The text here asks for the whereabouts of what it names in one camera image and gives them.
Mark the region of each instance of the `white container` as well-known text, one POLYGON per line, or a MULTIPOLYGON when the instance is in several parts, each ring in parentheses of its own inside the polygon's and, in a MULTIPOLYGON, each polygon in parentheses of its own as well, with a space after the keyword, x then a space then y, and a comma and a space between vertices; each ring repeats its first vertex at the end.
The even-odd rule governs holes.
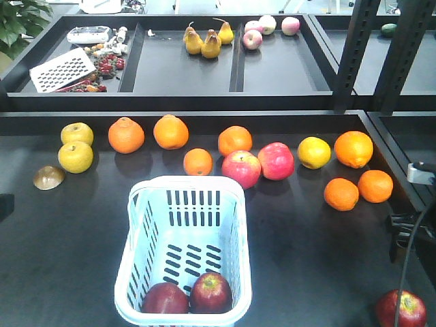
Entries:
POLYGON ((129 234, 114 287, 115 307, 139 326, 232 326, 251 304, 245 197, 223 176, 160 176, 139 182, 127 205, 129 234), (221 273, 233 307, 220 314, 142 313, 151 286, 171 281, 189 295, 206 271, 221 273))

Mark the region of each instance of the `table surface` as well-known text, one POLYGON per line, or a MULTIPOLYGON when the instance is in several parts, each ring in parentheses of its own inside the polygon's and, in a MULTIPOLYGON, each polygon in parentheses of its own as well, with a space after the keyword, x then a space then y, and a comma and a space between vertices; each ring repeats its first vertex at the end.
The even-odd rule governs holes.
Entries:
MULTIPOLYGON (((192 147, 211 149, 213 174, 221 174, 217 131, 230 121, 246 123, 252 130, 269 126, 253 134, 255 154, 278 141, 295 155, 298 143, 315 129, 332 146, 340 129, 362 128, 349 116, 337 116, 337 124, 323 116, 312 116, 307 124, 302 123, 305 119, 203 118, 210 132, 193 128, 187 146, 175 151, 160 149, 148 126, 144 146, 130 155, 115 153, 106 136, 97 133, 91 168, 67 174, 50 191, 36 189, 31 181, 40 167, 57 164, 58 133, 3 135, 0 192, 14 193, 16 207, 0 223, 2 324, 130 326, 116 312, 113 292, 128 231, 130 188, 154 176, 184 174, 181 162, 192 147), (328 131, 335 128, 338 132, 328 131)), ((377 160, 365 169, 376 167, 377 160)), ((397 288, 401 271, 388 255, 390 235, 384 220, 392 208, 361 199, 354 210, 341 213, 322 195, 331 178, 357 183, 363 170, 345 167, 334 155, 322 169, 308 170, 296 158, 291 177, 278 182, 261 178, 246 190, 253 300, 237 326, 376 325, 375 301, 397 288)), ((435 307, 435 290, 415 253, 406 289, 419 293, 428 308, 435 307)), ((429 326, 436 326, 432 310, 429 326)))

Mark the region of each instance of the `orange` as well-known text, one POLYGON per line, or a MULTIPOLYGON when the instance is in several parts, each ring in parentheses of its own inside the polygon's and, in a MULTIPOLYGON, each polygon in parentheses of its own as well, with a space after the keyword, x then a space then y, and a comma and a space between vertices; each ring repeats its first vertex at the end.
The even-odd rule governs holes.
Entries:
POLYGON ((166 114, 156 122, 153 135, 160 147, 175 150, 188 142, 189 130, 180 118, 166 114))
POLYGON ((347 131, 336 139, 334 151, 342 164, 361 168, 373 156, 373 141, 361 131, 347 131))
POLYGON ((250 151, 252 146, 251 134, 242 126, 231 126, 223 130, 218 137, 218 150, 223 157, 237 150, 250 151))
POLYGON ((394 182, 382 170, 367 170, 357 184, 362 197, 372 203, 381 203, 390 198, 394 182))
POLYGON ((359 200, 359 190, 345 178, 334 178, 324 189, 324 199, 336 210, 350 211, 359 200))
POLYGON ((183 158, 183 169, 188 175, 209 175, 212 168, 212 155, 204 149, 192 149, 183 158))
POLYGON ((132 153, 144 144, 145 133, 137 122, 121 117, 109 127, 108 139, 115 151, 132 153))

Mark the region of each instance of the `mushroom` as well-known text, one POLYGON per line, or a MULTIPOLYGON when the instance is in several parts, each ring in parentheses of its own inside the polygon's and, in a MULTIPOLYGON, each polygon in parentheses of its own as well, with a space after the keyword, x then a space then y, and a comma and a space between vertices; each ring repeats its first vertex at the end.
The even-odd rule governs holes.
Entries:
POLYGON ((44 166, 33 177, 33 184, 42 191, 54 189, 65 178, 65 172, 54 166, 44 166))

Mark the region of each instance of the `green plant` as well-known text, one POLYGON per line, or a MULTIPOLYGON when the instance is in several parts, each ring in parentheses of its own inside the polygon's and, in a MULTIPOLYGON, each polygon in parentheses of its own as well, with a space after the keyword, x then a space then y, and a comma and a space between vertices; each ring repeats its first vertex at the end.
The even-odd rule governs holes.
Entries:
POLYGON ((0 0, 0 52, 15 59, 29 44, 23 35, 36 37, 49 20, 53 11, 44 0, 0 0))

